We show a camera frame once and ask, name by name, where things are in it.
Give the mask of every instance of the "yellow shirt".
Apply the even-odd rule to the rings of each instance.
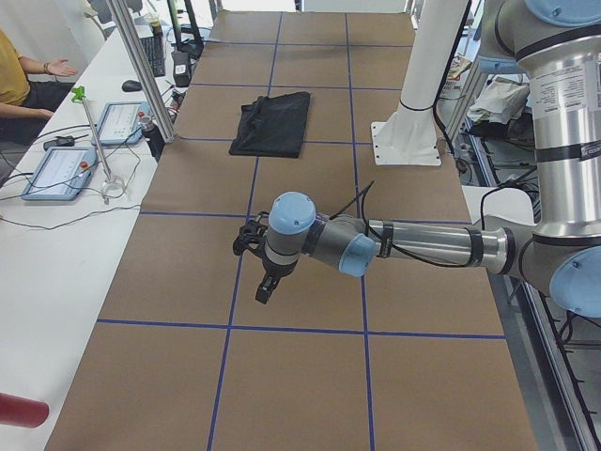
[[[29,83],[19,64],[21,56],[0,30],[0,103],[20,106],[29,94]]]

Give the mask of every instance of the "person's hand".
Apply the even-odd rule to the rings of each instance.
[[[51,61],[46,66],[46,70],[51,75],[56,75],[57,77],[69,77],[71,75],[75,75],[77,73],[77,69],[72,68],[67,64],[68,59],[56,59],[55,61]]]
[[[46,120],[50,119],[54,114],[52,111],[44,110],[43,108],[39,108],[37,110],[37,113],[38,113],[39,119],[46,119]]]

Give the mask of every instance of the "black pants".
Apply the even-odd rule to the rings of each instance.
[[[56,111],[56,108],[67,97],[73,87],[73,83],[61,82],[29,82],[29,85],[31,89],[21,106],[50,111]],[[31,117],[0,118],[0,140],[28,146],[38,137],[46,122],[46,119]]]

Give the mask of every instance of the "person's arm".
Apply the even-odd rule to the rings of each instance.
[[[4,119],[36,118],[50,119],[53,112],[43,108],[25,108],[23,106],[0,103],[0,117]]]
[[[77,73],[77,69],[72,68],[67,64],[68,60],[64,58],[56,59],[42,63],[35,59],[21,56],[19,63],[25,73],[47,73],[48,75],[56,75],[58,77],[69,77]]]

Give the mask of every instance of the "green clip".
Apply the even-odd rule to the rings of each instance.
[[[85,87],[84,86],[74,86],[71,88],[71,92],[75,94],[71,101],[84,101],[85,98]]]

